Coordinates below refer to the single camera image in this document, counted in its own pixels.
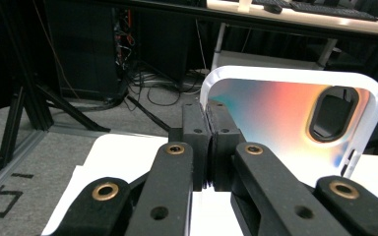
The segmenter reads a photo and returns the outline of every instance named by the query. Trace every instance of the brass insert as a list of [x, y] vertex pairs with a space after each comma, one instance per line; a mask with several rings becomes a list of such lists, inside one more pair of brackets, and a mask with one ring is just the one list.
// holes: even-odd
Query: brass insert
[[108, 201], [114, 198], [119, 193], [118, 185], [106, 182], [103, 184], [99, 184], [94, 188], [92, 192], [92, 197], [97, 201]]
[[167, 147], [165, 151], [169, 154], [181, 154], [185, 152], [185, 147], [181, 145], [172, 145]]
[[246, 146], [245, 151], [250, 154], [261, 154], [263, 153], [263, 149], [258, 146]]
[[360, 196], [358, 191], [352, 185], [343, 183], [341, 181], [331, 182], [330, 189], [338, 196], [341, 196], [345, 199], [354, 200]]

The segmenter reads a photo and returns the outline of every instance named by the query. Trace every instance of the gradient colored back panel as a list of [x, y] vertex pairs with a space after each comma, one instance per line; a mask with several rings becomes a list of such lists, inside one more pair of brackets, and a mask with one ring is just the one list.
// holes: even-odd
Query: gradient colored back panel
[[342, 171], [371, 94], [355, 88], [359, 101], [346, 133], [335, 141], [321, 143], [310, 136], [309, 126], [319, 95], [331, 86], [225, 79], [212, 85], [208, 99], [227, 106], [248, 142], [269, 147], [299, 180], [314, 186], [320, 177]]

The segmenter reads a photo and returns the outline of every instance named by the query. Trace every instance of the camera cutout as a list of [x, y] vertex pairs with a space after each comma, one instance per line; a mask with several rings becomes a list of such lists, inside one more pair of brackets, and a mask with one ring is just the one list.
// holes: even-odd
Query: camera cutout
[[318, 97], [309, 127], [312, 138], [323, 143], [339, 139], [346, 132], [357, 103], [358, 93], [354, 88], [324, 90]]

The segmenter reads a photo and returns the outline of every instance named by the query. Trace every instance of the smartphone back cover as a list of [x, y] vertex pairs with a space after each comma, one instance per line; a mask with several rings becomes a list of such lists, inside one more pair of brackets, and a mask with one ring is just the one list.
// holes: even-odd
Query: smartphone back cover
[[[378, 122], [378, 84], [356, 73], [225, 66], [202, 85], [204, 109], [209, 99], [227, 106], [248, 142], [269, 147], [310, 186], [349, 177]], [[338, 120], [345, 124], [330, 136]]]

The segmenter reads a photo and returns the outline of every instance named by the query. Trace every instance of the white desk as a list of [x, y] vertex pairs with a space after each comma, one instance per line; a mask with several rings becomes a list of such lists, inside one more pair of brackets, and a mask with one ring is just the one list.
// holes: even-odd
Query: white desk
[[[51, 234], [60, 223], [69, 205], [86, 185], [102, 177], [116, 177], [132, 182], [150, 170], [160, 146], [166, 138], [105, 135], [98, 138], [83, 166], [77, 166], [59, 204], [51, 215], [42, 235]], [[371, 186], [378, 193], [378, 156], [362, 156], [355, 169], [355, 181]], [[230, 193], [216, 193], [213, 188], [193, 193], [192, 235], [242, 235], [232, 211]]]
[[[283, 8], [283, 11], [280, 14], [273, 14], [265, 11], [263, 9], [263, 6], [254, 4], [250, 6], [248, 11], [240, 11], [239, 4], [237, 2], [228, 2], [221, 0], [208, 0], [207, 7], [209, 9], [225, 11], [229, 13], [272, 19], [278, 22], [293, 23], [302, 26], [309, 26], [315, 29], [344, 30], [378, 34], [378, 22], [300, 13], [287, 8]], [[274, 57], [264, 57], [238, 52], [221, 51], [221, 43], [225, 31], [225, 25], [226, 23], [222, 23], [220, 27], [212, 70], [225, 65], [323, 70], [330, 57], [332, 49], [337, 43], [336, 39], [329, 38], [329, 41], [326, 44], [326, 47], [324, 48], [324, 51], [321, 54], [318, 62], [315, 63]]]

